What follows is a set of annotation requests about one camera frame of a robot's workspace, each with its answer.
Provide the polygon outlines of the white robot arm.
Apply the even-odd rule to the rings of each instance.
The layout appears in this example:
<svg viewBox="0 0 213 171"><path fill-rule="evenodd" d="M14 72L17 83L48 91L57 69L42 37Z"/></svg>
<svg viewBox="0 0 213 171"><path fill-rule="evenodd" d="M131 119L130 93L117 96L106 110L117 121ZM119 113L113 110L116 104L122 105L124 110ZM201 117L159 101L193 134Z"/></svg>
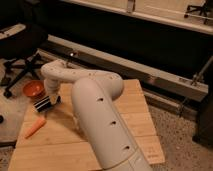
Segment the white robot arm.
<svg viewBox="0 0 213 171"><path fill-rule="evenodd" d="M122 77L114 72L71 69L63 60L44 64L45 90L58 95L60 85L72 83L75 117L103 171L152 171L145 155L113 101L124 90Z"/></svg>

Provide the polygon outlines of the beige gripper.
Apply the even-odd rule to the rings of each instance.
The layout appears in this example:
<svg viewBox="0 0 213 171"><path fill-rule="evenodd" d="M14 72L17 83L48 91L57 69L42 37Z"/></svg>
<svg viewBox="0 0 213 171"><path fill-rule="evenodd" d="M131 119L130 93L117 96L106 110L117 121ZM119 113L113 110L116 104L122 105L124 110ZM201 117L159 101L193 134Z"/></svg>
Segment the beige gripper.
<svg viewBox="0 0 213 171"><path fill-rule="evenodd" d="M52 104L56 104L57 103L57 98L59 97L59 89L60 89L60 83L58 81L55 80L51 80L51 79L45 79L44 80L44 87L45 87L45 91L47 93L47 95L50 98L50 102Z"/></svg>

